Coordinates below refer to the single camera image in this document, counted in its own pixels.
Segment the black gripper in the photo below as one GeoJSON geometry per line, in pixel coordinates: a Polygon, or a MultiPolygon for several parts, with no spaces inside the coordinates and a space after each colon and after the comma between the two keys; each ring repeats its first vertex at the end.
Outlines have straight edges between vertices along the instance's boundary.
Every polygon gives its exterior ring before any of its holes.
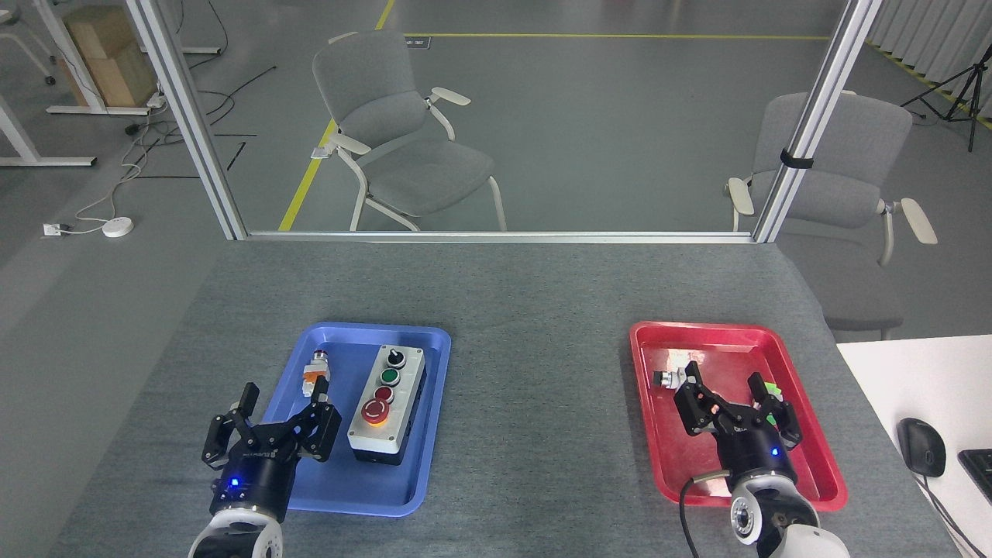
{"type": "Polygon", "coordinates": [[[213,470],[220,470],[228,455],[221,477],[214,481],[210,513],[231,508],[250,509],[274,518],[284,518],[295,481],[295,469],[301,458],[326,462],[343,417],[327,395],[316,395],[312,402],[283,422],[262,425],[262,440],[269,453],[234,447],[228,453],[233,432],[240,441],[255,446],[257,436],[249,418],[253,414],[260,389],[248,382],[240,399],[226,414],[210,422],[201,460],[213,470]]]}
{"type": "Polygon", "coordinates": [[[726,484],[730,491],[756,474],[779,474],[796,483],[798,476],[787,455],[803,441],[796,411],[784,400],[782,389],[765,381],[759,372],[753,372],[747,382],[753,408],[765,423],[739,430],[734,427],[739,425],[739,414],[704,385],[697,361],[691,360],[673,396],[684,430],[690,436],[715,432],[718,460],[729,471],[726,484]]]}

